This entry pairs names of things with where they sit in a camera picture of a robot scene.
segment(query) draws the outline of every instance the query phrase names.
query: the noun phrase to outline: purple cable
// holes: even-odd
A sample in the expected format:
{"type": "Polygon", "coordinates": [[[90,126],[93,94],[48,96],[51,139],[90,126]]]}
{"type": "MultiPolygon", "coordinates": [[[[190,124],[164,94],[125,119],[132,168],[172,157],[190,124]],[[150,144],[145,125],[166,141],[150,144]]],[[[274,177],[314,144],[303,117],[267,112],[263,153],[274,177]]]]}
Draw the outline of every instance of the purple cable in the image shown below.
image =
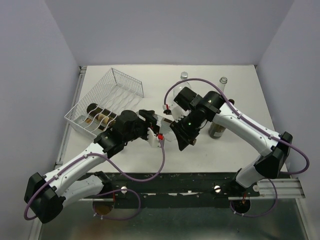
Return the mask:
{"type": "MultiPolygon", "coordinates": [[[[104,195],[113,194],[113,193],[117,193],[117,192],[121,192],[121,191],[123,191],[123,189],[117,189],[117,190],[109,191],[109,192],[106,192],[106,193],[101,193],[101,194],[98,194],[96,196],[97,197],[101,197],[101,196],[104,196],[104,195]]],[[[122,217],[122,218],[111,217],[111,216],[106,216],[106,215],[99,215],[96,212],[96,208],[93,207],[94,213],[96,215],[98,215],[99,217],[102,217],[103,219],[109,219],[109,220],[125,221],[125,220],[133,219],[135,216],[137,216],[141,212],[141,199],[140,199],[140,197],[139,197],[137,192],[135,192],[135,191],[133,191],[131,189],[126,189],[126,191],[133,193],[138,198],[138,209],[133,215],[127,216],[127,217],[122,217]]]]}
{"type": "Polygon", "coordinates": [[[212,87],[214,87],[220,94],[221,96],[223,97],[223,99],[225,100],[226,104],[229,106],[229,108],[241,119],[243,120],[245,123],[247,123],[249,126],[251,126],[252,128],[254,128],[255,130],[257,130],[258,132],[262,133],[263,135],[266,135],[268,138],[271,138],[275,141],[278,141],[284,145],[287,145],[289,148],[292,148],[293,150],[297,151],[299,154],[301,154],[304,159],[305,159],[305,167],[302,169],[302,170],[299,170],[299,171],[292,171],[292,172],[285,172],[285,171],[282,171],[281,173],[283,174],[287,174],[287,175],[295,175],[295,174],[302,174],[304,173],[305,171],[308,170],[309,166],[310,166],[310,160],[309,158],[307,157],[307,155],[301,151],[299,148],[297,148],[296,146],[293,146],[292,144],[286,142],[286,141],[283,141],[281,139],[278,139],[276,138],[275,136],[271,136],[269,133],[267,133],[266,131],[264,131],[263,129],[261,129],[260,127],[258,127],[257,125],[253,124],[252,122],[250,122],[248,119],[246,119],[245,117],[243,117],[242,115],[240,115],[239,112],[236,111],[236,109],[234,108],[234,106],[229,102],[228,98],[226,97],[226,95],[216,86],[214,85],[212,82],[208,81],[208,80],[205,80],[205,79],[201,79],[201,78],[189,78],[189,79],[184,79],[184,80],[181,80],[181,81],[178,81],[176,84],[174,84],[172,87],[169,88],[169,90],[166,92],[165,96],[164,96],[164,105],[166,105],[166,102],[167,102],[167,97],[168,97],[168,94],[169,92],[177,85],[181,84],[181,83],[184,83],[184,82],[188,82],[188,81],[200,81],[200,82],[204,82],[204,83],[207,83],[209,85],[211,85],[212,87]]]}
{"type": "MultiPolygon", "coordinates": [[[[86,156],[81,156],[79,157],[78,159],[74,160],[72,163],[70,163],[68,166],[66,166],[64,169],[62,169],[61,171],[59,171],[57,173],[58,176],[60,176],[61,174],[63,174],[65,171],[67,171],[69,168],[71,168],[73,165],[77,164],[78,162],[80,162],[81,160],[83,159],[86,159],[87,157],[90,157],[90,156],[98,156],[98,157],[101,157],[103,159],[105,159],[106,161],[108,161],[116,170],[118,170],[119,173],[121,173],[122,175],[124,175],[126,178],[128,178],[129,180],[132,180],[132,181],[135,181],[135,182],[148,182],[148,181],[151,181],[152,179],[155,179],[159,174],[160,172],[162,171],[162,169],[164,168],[164,165],[165,165],[165,160],[166,160],[166,155],[165,155],[165,148],[164,148],[164,141],[165,140],[160,140],[160,147],[161,147],[161,150],[162,150],[162,164],[161,164],[161,167],[160,169],[151,177],[149,178],[146,178],[146,179],[137,179],[137,178],[134,178],[134,177],[131,177],[129,175],[127,175],[125,172],[123,172],[117,165],[115,165],[109,158],[107,158],[105,155],[102,155],[102,154],[99,154],[99,153],[88,153],[86,156]]],[[[52,183],[54,180],[56,179],[56,177],[52,177],[51,179],[49,179],[45,184],[43,184],[33,195],[32,197],[29,199],[26,207],[25,207],[25,210],[24,210],[24,219],[25,220],[33,220],[35,219],[37,216],[32,216],[32,217],[28,217],[28,210],[31,206],[31,204],[33,203],[33,201],[36,199],[36,197],[38,196],[38,194],[46,187],[48,186],[50,183],[52,183]]]]}
{"type": "Polygon", "coordinates": [[[271,213],[271,212],[276,208],[276,206],[277,206],[277,204],[278,204],[278,192],[277,192],[277,188],[276,188],[274,182],[271,181],[271,179],[269,179],[269,178],[267,178],[267,179],[268,179],[268,180],[270,181],[270,183],[272,184],[273,189],[274,189],[274,193],[275,193],[274,203],[273,203],[272,207],[271,207],[268,211],[266,211],[266,212],[264,212],[264,213],[261,213],[261,214],[258,214],[258,215],[244,215],[244,214],[242,214],[242,213],[236,212],[236,210],[234,209],[234,206],[233,206],[233,202],[230,201],[230,209],[232,210],[232,212],[233,212],[234,214],[237,214],[237,215],[242,216],[242,217],[245,217],[245,218],[259,218],[259,217],[263,217],[263,216],[268,215],[269,213],[271,213]]]}

